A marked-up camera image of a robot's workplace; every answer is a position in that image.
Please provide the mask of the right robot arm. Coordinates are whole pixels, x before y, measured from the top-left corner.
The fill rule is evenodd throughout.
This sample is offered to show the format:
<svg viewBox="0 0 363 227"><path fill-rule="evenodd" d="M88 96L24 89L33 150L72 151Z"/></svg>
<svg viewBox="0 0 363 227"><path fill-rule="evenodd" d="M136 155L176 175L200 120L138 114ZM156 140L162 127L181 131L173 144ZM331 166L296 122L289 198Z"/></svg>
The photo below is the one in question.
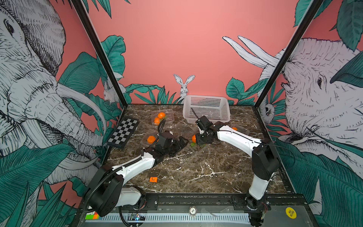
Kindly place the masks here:
<svg viewBox="0 0 363 227"><path fill-rule="evenodd" d="M212 144L219 140L240 149L251 158L254 177L248 195L260 201L281 164L274 142L250 137L223 122L212 123L206 116L199 118L196 124L199 128L199 134L196 134L197 144Z"/></svg>

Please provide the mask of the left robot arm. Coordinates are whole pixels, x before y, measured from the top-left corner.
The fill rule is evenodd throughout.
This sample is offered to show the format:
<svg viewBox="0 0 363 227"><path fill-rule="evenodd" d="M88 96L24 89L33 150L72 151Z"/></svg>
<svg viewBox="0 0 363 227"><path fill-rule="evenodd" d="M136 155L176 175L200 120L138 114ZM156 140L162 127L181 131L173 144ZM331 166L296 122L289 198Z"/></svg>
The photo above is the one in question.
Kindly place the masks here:
<svg viewBox="0 0 363 227"><path fill-rule="evenodd" d="M170 131L159 134L155 142L144 149L141 155L118 166L101 166L83 195L83 212L95 211L104 217L115 207L134 205L139 202L141 193L126 189L124 185L138 174L152 169L166 156L173 157L188 145L189 141L175 137Z"/></svg>

